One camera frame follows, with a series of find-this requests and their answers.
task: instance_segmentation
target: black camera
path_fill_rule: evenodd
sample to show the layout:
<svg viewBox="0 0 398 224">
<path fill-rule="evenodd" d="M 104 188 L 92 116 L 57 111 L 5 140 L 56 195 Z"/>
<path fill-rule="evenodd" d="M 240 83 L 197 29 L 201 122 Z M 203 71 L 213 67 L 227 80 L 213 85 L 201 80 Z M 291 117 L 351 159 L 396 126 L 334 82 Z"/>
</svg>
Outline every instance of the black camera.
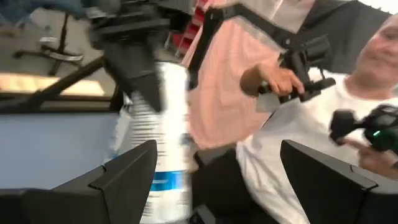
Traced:
<svg viewBox="0 0 398 224">
<path fill-rule="evenodd" d="M 279 57 L 281 60 L 280 66 L 288 68 L 295 73 L 298 79 L 304 85 L 304 94 L 299 94 L 297 90 L 294 90 L 289 96 L 279 97 L 280 103 L 300 98 L 301 102 L 312 99 L 315 96 L 321 94 L 321 90 L 324 90 L 330 86 L 336 84 L 332 78 L 325 78 L 323 75 L 322 65 L 330 54 L 330 45 L 327 36 L 321 36 L 309 41 L 302 41 L 300 39 L 288 40 L 283 48 L 286 48 L 286 53 Z M 314 82 L 311 81 L 308 71 L 311 67 L 321 68 L 322 79 Z M 259 93 L 272 93 L 269 85 L 260 86 Z"/>
<path fill-rule="evenodd" d="M 398 108 L 380 105 L 358 121 L 350 110 L 337 110 L 330 124 L 330 138 L 339 140 L 355 129 L 364 129 L 365 138 L 380 152 L 391 150 L 398 154 Z"/>
</svg>

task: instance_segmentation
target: blue label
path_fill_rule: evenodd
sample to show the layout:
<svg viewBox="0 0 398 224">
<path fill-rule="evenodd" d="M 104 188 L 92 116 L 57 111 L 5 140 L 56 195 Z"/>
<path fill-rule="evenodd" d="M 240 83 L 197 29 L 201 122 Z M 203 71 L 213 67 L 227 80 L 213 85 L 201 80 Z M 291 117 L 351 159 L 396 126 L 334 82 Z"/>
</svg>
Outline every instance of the blue label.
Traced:
<svg viewBox="0 0 398 224">
<path fill-rule="evenodd" d="M 150 191 L 182 189 L 183 178 L 184 171 L 155 172 Z"/>
</svg>

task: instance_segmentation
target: chair wheel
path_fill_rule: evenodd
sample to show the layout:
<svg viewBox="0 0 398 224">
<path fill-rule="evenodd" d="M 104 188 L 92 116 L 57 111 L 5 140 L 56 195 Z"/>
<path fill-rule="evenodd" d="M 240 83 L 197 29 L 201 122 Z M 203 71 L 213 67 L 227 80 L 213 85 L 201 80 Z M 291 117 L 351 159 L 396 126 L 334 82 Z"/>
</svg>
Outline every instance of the chair wheel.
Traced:
<svg viewBox="0 0 398 224">
<path fill-rule="evenodd" d="M 21 58 L 23 56 L 23 54 L 24 54 L 23 52 L 15 52 L 13 57 L 14 58 Z"/>
</svg>

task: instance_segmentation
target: floor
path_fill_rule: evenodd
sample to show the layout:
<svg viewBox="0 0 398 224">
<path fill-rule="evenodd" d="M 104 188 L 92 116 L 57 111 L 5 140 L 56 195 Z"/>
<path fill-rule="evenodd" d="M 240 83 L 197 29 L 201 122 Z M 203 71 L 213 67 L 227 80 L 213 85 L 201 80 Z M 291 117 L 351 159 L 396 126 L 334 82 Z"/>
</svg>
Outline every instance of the floor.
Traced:
<svg viewBox="0 0 398 224">
<path fill-rule="evenodd" d="M 46 76 L 54 61 L 31 56 L 14 59 L 13 53 L 19 49 L 38 49 L 38 41 L 41 37 L 59 37 L 63 17 L 64 15 L 59 12 L 38 10 L 31 16 L 36 26 L 32 24 L 26 25 L 22 33 L 16 38 L 0 37 L 0 72 Z M 88 27 L 89 24 L 87 22 L 76 21 L 73 18 L 69 19 L 67 49 L 74 52 L 83 52 L 85 55 L 83 64 L 101 55 L 100 51 L 92 49 L 90 46 L 86 33 Z M 158 50 L 157 57 L 161 60 L 179 62 L 179 59 L 164 49 Z M 64 77 L 74 70 L 76 70 L 76 67 L 64 63 L 57 76 Z M 103 69 L 94 73 L 88 79 L 98 81 L 107 95 L 112 94 L 115 84 Z"/>
</svg>

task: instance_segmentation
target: red object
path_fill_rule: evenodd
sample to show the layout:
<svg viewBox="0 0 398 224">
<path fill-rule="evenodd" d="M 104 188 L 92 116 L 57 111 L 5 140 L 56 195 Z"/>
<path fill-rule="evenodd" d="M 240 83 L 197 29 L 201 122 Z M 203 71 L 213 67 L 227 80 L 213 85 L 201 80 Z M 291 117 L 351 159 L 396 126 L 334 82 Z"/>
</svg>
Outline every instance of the red object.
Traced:
<svg viewBox="0 0 398 224">
<path fill-rule="evenodd" d="M 183 34 L 173 34 L 172 42 L 177 49 L 177 54 L 185 54 L 198 34 L 198 31 L 205 21 L 204 5 L 208 0 L 198 0 L 191 22 Z"/>
</svg>

